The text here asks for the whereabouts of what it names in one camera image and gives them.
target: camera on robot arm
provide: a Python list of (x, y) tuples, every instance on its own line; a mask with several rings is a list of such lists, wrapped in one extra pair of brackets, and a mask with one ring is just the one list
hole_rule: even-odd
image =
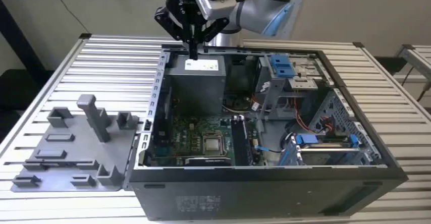
[(229, 23), (228, 16), (244, 0), (166, 0), (154, 20), (174, 40), (181, 40), (189, 58), (197, 60), (197, 47), (209, 42)]

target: white wall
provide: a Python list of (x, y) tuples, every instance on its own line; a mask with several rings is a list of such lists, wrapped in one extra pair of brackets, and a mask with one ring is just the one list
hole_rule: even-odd
[(431, 44), (431, 0), (304, 0), (292, 40), (360, 41), (373, 55)]
[[(42, 63), (58, 65), (82, 27), (58, 0), (2, 0)], [(90, 33), (165, 36), (153, 20), (164, 0), (64, 0)]]
[[(80, 24), (58, 0), (2, 1), (42, 63), (54, 69), (84, 31)], [(164, 0), (64, 2), (92, 33), (166, 36), (153, 21)], [(431, 0), (304, 0), (291, 39), (360, 41), (373, 55), (393, 55), (400, 44), (431, 45), (429, 5)], [(10, 63), (0, 67), (21, 67), (1, 40), (0, 57)]]

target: slotted aluminum surface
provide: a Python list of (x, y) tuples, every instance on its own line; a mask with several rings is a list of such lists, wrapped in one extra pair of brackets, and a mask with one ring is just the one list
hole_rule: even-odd
[(431, 81), (431, 46), (403, 45), (397, 56), (403, 57)]
[[(77, 42), (0, 145), (0, 220), (82, 223), (82, 218), (90, 218), (84, 222), (148, 222), (133, 192), (13, 193), (9, 188), (10, 179), (21, 170), (20, 162), (29, 157), (48, 127), (45, 117), (53, 106), (68, 105), (73, 113), (80, 114), (74, 100), (81, 93), (93, 93), (96, 105), (105, 107), (109, 114), (129, 110), (144, 117), (150, 73), (160, 45), (165, 43), (177, 42), (162, 38), (113, 36), (92, 36)], [(244, 44), (246, 47), (325, 52), (409, 181), (351, 218), (208, 220), (198, 223), (429, 223), (431, 117), (368, 52), (351, 43), (245, 40)]]

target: gray base plate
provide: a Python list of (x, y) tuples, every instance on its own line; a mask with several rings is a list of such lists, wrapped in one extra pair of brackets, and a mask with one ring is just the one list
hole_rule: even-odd
[[(53, 128), (49, 126), (42, 139), (32, 153), (28, 161), (42, 161), (45, 166), (46, 162), (60, 162), (62, 166), (50, 166), (45, 170), (28, 170), (22, 169), (20, 175), (16, 177), (36, 176), (38, 179), (36, 185), (32, 183), (28, 186), (12, 186), (13, 192), (54, 192), (54, 191), (117, 191), (122, 185), (125, 166), (128, 163), (129, 151), (133, 144), (134, 132), (132, 130), (120, 130), (116, 124), (116, 116), (109, 116), (110, 125), (106, 127), (106, 131), (110, 136), (110, 141), (102, 143), (98, 141), (96, 134), (89, 127), (85, 116), (73, 116), (72, 119), (64, 119), (68, 128)], [(45, 141), (48, 135), (73, 134), (74, 140), (65, 141)], [(45, 153), (56, 153), (65, 151), (64, 158), (36, 158), (38, 151)], [(85, 167), (76, 166), (81, 161), (97, 161), (96, 167), (84, 169)], [(100, 166), (109, 172), (113, 167), (117, 169), (114, 181), (112, 184), (102, 185), (101, 182), (109, 182), (106, 175), (97, 175), (97, 169), (100, 172)], [(82, 186), (73, 185), (70, 181), (72, 176), (89, 175), (93, 179), (92, 185), (82, 184)]]

